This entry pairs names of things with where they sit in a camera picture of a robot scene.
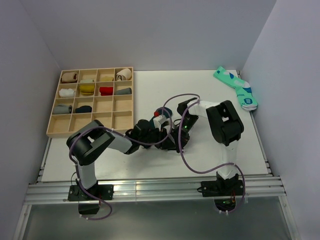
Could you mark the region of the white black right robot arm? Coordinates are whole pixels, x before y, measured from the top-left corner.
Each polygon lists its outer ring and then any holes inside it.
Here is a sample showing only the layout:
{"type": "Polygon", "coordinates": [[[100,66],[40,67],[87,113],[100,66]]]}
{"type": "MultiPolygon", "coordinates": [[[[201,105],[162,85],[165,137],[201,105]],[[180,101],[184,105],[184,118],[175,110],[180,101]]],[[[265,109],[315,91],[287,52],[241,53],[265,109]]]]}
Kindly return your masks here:
{"type": "Polygon", "coordinates": [[[217,191],[222,195],[229,194],[234,188],[232,180],[237,180],[239,175],[243,175],[237,165],[237,148],[244,132],[244,125],[234,105],[229,100],[216,103],[191,98],[179,103],[177,112],[181,115],[181,121],[177,129],[176,144],[183,163],[191,172],[199,175],[217,171],[216,175],[220,179],[216,183],[217,191]],[[199,117],[208,120],[213,139],[222,149],[219,165],[205,171],[197,171],[187,163],[182,146],[182,134],[188,134],[199,117]]]}

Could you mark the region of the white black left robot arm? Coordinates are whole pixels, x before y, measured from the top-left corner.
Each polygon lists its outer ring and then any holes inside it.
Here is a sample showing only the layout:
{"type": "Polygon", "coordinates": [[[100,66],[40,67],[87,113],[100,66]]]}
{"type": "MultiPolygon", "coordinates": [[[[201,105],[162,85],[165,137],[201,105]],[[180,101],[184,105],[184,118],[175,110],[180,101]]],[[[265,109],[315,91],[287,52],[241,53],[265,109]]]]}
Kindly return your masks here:
{"type": "Polygon", "coordinates": [[[70,159],[75,163],[79,194],[91,200],[98,193],[95,161],[107,149],[130,155],[140,146],[174,149],[175,139],[166,128],[158,129],[150,121],[142,119],[125,134],[106,128],[99,120],[93,120],[72,134],[66,141],[70,159]]]}

